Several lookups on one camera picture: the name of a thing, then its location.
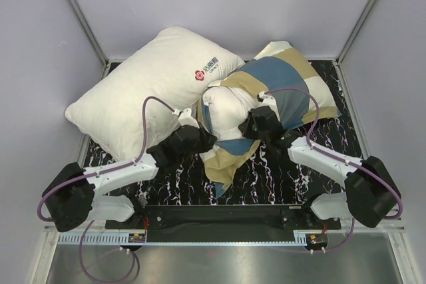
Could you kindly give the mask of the blue beige patchwork pillowcase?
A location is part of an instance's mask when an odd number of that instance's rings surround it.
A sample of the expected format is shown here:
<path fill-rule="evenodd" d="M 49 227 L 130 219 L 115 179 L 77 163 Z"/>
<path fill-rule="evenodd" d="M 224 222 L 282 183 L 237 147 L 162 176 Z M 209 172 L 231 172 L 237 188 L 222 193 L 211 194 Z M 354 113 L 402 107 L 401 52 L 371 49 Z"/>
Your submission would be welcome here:
<path fill-rule="evenodd" d="M 340 116 L 329 86 L 307 59 L 286 41 L 269 43 L 251 61 L 216 80 L 210 87 L 241 88 L 254 98 L 269 92 L 275 99 L 278 118 L 285 129 L 294 129 L 316 118 Z M 197 106 L 198 121 L 204 123 L 202 97 Z M 259 140 L 241 139 L 216 141 L 213 149 L 201 155 L 205 174 L 214 184 L 216 197 L 231 186 L 236 170 L 258 149 Z"/>

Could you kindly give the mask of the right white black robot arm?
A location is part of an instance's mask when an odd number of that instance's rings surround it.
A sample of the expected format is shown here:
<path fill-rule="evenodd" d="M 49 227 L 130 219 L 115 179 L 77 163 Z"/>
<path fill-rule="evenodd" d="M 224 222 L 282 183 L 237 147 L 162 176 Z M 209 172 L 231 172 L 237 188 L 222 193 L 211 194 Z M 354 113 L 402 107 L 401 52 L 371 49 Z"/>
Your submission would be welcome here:
<path fill-rule="evenodd" d="M 351 218 L 375 228 L 384 219 L 401 216 L 401 194 L 379 158 L 345 156 L 298 131 L 285 130 L 269 106 L 249 111 L 238 129 L 243 137 L 260 140 L 279 159 L 309 167 L 342 187 L 340 193 L 320 194 L 308 200 L 302 212 L 306 226 L 314 229 L 327 219 Z"/>

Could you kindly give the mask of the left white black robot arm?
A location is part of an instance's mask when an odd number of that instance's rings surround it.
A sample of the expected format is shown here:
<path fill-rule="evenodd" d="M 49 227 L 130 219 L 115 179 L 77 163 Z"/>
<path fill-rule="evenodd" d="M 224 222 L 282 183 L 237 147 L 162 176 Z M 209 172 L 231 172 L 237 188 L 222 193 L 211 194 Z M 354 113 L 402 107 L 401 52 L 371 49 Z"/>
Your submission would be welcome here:
<path fill-rule="evenodd" d="M 71 231 L 89 220 L 112 220 L 136 228 L 144 219 L 142 206 L 128 196 L 108 193 L 152 180 L 159 169 L 205 153 L 216 141 L 205 128 L 184 125 L 135 160 L 92 168 L 67 164 L 43 192 L 41 205 L 59 232 Z"/>

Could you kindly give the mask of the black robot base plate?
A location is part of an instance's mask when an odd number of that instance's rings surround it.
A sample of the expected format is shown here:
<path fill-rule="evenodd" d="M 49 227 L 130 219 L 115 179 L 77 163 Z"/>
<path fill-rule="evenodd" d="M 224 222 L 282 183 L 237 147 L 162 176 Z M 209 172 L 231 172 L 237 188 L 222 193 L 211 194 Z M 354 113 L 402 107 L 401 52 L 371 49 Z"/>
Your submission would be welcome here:
<path fill-rule="evenodd" d="M 106 228 L 142 230 L 149 244 L 293 245 L 295 231 L 323 231 L 326 222 L 302 206 L 146 206 Z"/>

